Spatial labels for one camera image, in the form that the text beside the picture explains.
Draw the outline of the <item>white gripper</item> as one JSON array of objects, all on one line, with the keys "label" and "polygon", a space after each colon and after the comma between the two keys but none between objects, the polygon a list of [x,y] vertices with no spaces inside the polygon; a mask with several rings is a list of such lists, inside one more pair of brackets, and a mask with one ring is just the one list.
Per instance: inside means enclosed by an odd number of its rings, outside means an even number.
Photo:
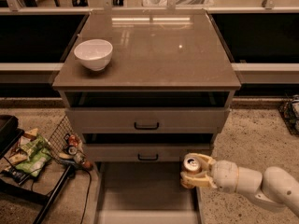
[{"label": "white gripper", "polygon": [[202,171],[210,170],[213,165],[211,169],[212,177],[207,173],[192,175],[181,172],[180,184],[184,188],[217,188],[221,192],[235,193],[238,182],[238,167],[234,162],[215,161],[210,156],[199,153],[189,153],[185,156],[185,158],[189,157],[199,160]]}]

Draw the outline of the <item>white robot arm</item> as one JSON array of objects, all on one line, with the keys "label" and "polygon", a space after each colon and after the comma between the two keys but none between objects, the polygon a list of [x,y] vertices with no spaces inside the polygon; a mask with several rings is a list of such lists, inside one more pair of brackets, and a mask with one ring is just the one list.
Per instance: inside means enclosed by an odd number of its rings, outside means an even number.
[{"label": "white robot arm", "polygon": [[186,189],[212,188],[238,193],[273,212],[288,207],[299,217],[299,182],[276,166],[268,167],[262,174],[231,161],[216,161],[208,155],[189,153],[182,162],[180,183]]}]

